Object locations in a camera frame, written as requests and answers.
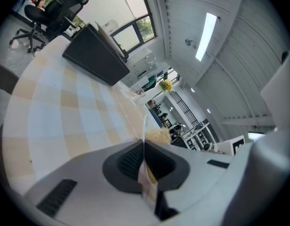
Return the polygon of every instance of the fluorescent light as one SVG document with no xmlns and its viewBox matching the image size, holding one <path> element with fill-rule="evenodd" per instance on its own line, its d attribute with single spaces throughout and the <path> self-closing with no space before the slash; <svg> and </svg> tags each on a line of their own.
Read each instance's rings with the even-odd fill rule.
<svg viewBox="0 0 290 226">
<path fill-rule="evenodd" d="M 216 24 L 217 17 L 207 13 L 206 21 L 205 21 L 205 27 L 203 28 L 202 36 L 201 36 L 201 42 L 198 47 L 196 58 L 201 61 L 203 55 L 205 54 L 208 44 L 210 42 L 210 39 L 212 37 L 212 33 Z"/>
<path fill-rule="evenodd" d="M 248 137 L 250 140 L 257 141 L 259 138 L 264 137 L 265 135 L 259 132 L 249 132 Z"/>
</svg>

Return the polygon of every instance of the white cabinet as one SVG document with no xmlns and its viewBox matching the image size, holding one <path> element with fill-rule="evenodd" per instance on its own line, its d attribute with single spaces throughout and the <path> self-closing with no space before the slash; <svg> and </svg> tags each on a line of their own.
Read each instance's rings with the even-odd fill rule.
<svg viewBox="0 0 290 226">
<path fill-rule="evenodd" d="M 129 57 L 125 65 L 130 70 L 130 73 L 121 81 L 128 87 L 131 87 L 141 78 L 156 69 L 153 53 L 148 48 L 144 48 L 132 57 Z"/>
</svg>

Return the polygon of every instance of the checkered tablecloth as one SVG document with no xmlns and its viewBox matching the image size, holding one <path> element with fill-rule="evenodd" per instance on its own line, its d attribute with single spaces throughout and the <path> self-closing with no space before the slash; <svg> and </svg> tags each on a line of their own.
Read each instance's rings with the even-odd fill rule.
<svg viewBox="0 0 290 226">
<path fill-rule="evenodd" d="M 77 155 L 141 138 L 144 105 L 63 58 L 68 43 L 59 36 L 37 54 L 7 108 L 3 160 L 20 194 Z"/>
</svg>

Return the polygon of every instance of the office chair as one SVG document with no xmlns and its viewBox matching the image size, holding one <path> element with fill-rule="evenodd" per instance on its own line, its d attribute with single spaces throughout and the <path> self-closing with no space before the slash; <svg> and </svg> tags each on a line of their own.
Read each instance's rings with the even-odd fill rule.
<svg viewBox="0 0 290 226">
<path fill-rule="evenodd" d="M 38 48 L 42 49 L 45 46 L 45 42 L 34 34 L 36 27 L 40 27 L 41 24 L 45 25 L 47 27 L 45 36 L 49 41 L 52 41 L 55 37 L 66 31 L 69 26 L 76 28 L 72 20 L 88 1 L 89 0 L 53 0 L 46 6 L 45 10 L 33 5 L 25 6 L 25 15 L 34 22 L 33 29 L 30 32 L 19 29 L 16 34 L 19 34 L 19 32 L 23 32 L 24 34 L 12 38 L 9 44 L 11 45 L 13 41 L 17 39 L 29 38 L 30 48 L 28 49 L 28 53 L 30 53 L 32 49 L 33 52 Z M 41 46 L 33 48 L 33 39 L 41 42 Z"/>
</svg>

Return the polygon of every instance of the curved ceiling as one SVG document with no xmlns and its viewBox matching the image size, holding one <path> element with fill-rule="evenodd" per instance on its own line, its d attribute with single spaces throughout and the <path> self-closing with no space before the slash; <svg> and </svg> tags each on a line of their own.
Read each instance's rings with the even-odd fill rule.
<svg viewBox="0 0 290 226">
<path fill-rule="evenodd" d="M 191 87 L 201 90 L 220 122 L 231 130 L 230 136 L 238 136 L 251 126 L 274 125 L 260 91 L 280 67 L 282 52 L 290 48 L 290 36 L 271 2 L 158 2 L 168 62 Z M 197 48 L 186 46 L 185 39 L 199 46 L 206 13 L 220 19 L 200 62 L 195 58 Z M 244 128 L 233 129 L 236 125 Z"/>
</svg>

